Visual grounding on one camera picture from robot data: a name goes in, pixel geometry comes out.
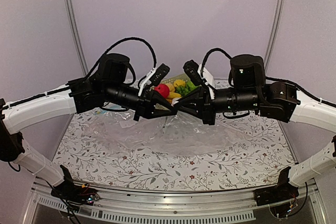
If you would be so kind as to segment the pink zip top bag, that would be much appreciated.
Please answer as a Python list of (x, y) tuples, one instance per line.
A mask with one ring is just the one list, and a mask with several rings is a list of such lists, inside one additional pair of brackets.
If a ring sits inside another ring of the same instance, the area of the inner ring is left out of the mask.
[(221, 122), (205, 125), (201, 119), (184, 112), (160, 119), (162, 122), (149, 143), (149, 148), (155, 152), (201, 155), (249, 140), (246, 133)]

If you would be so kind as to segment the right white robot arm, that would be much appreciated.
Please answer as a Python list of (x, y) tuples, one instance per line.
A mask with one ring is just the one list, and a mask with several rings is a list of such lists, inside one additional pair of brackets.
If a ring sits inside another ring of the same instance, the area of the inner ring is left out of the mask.
[[(215, 115), (255, 112), (256, 115), (282, 122), (304, 123), (335, 132), (335, 104), (319, 99), (298, 84), (265, 75), (260, 56), (238, 55), (230, 59), (229, 80), (233, 85), (215, 89), (212, 75), (193, 60), (185, 63), (184, 71), (198, 87), (178, 99), (174, 107), (213, 125)], [(298, 188), (308, 180), (335, 167), (335, 139), (307, 160), (282, 169), (274, 186), (257, 189), (254, 199), (258, 206), (289, 200), (299, 195)]]

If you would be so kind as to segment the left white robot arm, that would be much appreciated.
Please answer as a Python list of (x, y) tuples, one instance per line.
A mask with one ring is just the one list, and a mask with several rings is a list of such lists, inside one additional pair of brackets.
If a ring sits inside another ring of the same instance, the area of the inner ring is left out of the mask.
[(121, 112), (132, 110), (135, 121), (175, 115), (176, 108), (154, 89), (169, 70), (165, 64), (154, 67), (140, 87), (134, 88), (125, 80), (127, 73), (134, 71), (130, 59), (117, 53), (103, 54), (83, 78), (20, 101), (2, 101), (1, 160), (44, 179), (51, 194), (65, 202), (92, 205), (99, 199), (97, 191), (74, 184), (69, 170), (33, 149), (24, 140), (22, 130), (58, 116), (103, 108), (106, 103), (118, 105)]

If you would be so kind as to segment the red toy apple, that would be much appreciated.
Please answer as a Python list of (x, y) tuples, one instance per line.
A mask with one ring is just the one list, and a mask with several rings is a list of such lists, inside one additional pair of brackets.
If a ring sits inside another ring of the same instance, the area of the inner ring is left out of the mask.
[(164, 83), (160, 83), (154, 88), (154, 90), (157, 91), (163, 98), (167, 98), (170, 94), (170, 88)]

